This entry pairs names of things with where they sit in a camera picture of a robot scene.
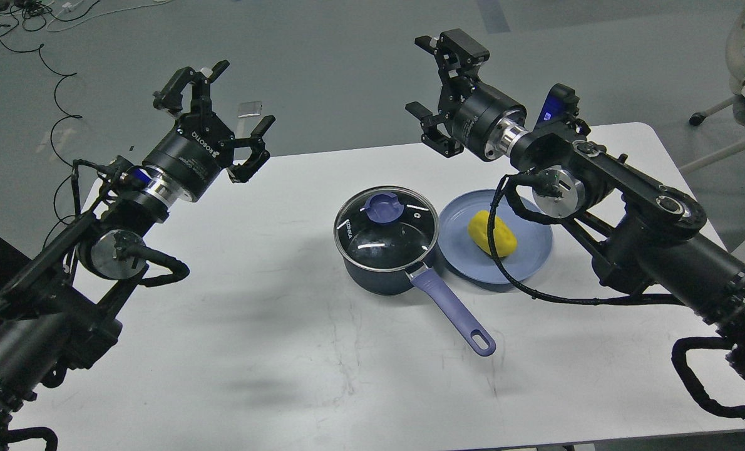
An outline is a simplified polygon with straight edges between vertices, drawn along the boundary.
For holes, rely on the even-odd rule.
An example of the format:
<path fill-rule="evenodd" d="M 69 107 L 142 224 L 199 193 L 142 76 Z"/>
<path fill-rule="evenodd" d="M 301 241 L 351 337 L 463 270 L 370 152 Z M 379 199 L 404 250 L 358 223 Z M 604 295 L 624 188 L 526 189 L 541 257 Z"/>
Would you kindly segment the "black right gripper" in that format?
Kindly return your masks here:
<path fill-rule="evenodd" d="M 418 101 L 405 105 L 420 122 L 421 142 L 445 158 L 461 154 L 464 148 L 484 162 L 501 157 L 502 152 L 490 143 L 492 133 L 500 134 L 496 126 L 505 117 L 524 125 L 527 111 L 499 89 L 479 83 L 479 69 L 490 59 L 490 52 L 463 29 L 449 29 L 437 38 L 418 36 L 414 43 L 433 55 L 441 80 L 438 114 Z M 451 111 L 455 111 L 452 120 Z M 450 120 L 449 137 L 439 126 Z"/>

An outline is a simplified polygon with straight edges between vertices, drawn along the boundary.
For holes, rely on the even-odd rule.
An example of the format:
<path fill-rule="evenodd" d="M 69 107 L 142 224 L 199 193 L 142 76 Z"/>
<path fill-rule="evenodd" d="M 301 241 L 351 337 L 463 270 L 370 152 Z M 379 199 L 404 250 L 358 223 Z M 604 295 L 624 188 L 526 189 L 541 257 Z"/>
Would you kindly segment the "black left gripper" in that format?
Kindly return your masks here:
<path fill-rule="evenodd" d="M 218 174 L 232 163 L 229 151 L 221 148 L 220 141 L 227 140 L 227 146 L 232 150 L 250 149 L 250 156 L 244 163 L 227 169 L 232 183 L 249 182 L 270 158 L 263 137 L 275 123 L 274 115 L 264 115 L 249 137 L 232 139 L 235 133 L 212 112 L 210 85 L 229 66 L 227 60 L 218 61 L 209 70 L 195 71 L 186 66 L 176 71 L 163 89 L 153 94 L 154 108 L 178 119 L 172 130 L 143 160 L 143 165 L 171 177 L 185 192 L 183 197 L 187 202 L 198 202 Z M 192 113 L 182 115 L 183 91 L 187 86 L 192 88 Z"/>

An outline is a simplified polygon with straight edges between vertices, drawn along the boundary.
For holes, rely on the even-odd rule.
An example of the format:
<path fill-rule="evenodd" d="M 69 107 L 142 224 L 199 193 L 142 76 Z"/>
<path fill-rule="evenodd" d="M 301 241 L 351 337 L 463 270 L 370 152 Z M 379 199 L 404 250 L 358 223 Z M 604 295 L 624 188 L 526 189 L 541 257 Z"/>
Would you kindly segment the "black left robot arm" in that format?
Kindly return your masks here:
<path fill-rule="evenodd" d="M 175 124 L 140 165 L 72 163 L 73 177 L 80 166 L 100 177 L 94 202 L 0 289 L 0 450 L 31 439 L 58 448 L 50 428 L 10 429 L 12 414 L 36 399 L 38 385 L 60 386 L 67 371 L 91 368 L 116 345 L 117 315 L 136 288 L 186 279 L 185 263 L 144 240 L 175 202 L 198 202 L 221 172 L 248 182 L 269 160 L 264 134 L 275 117 L 238 137 L 213 111 L 210 87 L 228 67 L 181 68 L 155 92 L 154 107 Z"/>

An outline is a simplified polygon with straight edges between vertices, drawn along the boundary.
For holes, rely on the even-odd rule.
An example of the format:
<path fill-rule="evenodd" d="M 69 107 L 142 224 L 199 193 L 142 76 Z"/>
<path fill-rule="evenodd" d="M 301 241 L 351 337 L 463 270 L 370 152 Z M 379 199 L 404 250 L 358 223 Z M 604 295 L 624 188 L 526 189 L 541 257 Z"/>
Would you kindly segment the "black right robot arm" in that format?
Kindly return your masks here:
<path fill-rule="evenodd" d="M 621 295 L 567 299 L 542 293 L 519 283 L 495 254 L 505 279 L 551 303 L 687 306 L 717 334 L 677 340 L 671 363 L 699 407 L 745 419 L 745 405 L 712 399 L 687 364 L 690 350 L 725 350 L 745 381 L 745 263 L 701 234 L 704 209 L 589 140 L 573 88 L 553 86 L 535 128 L 528 129 L 524 106 L 479 77 L 490 54 L 469 34 L 450 29 L 414 42 L 433 55 L 441 80 L 438 112 L 416 101 L 405 106 L 420 121 L 422 142 L 445 157 L 469 150 L 484 162 L 509 158 L 516 173 L 501 178 L 490 210 L 506 200 L 529 222 L 561 225 L 591 255 L 600 284 Z"/>

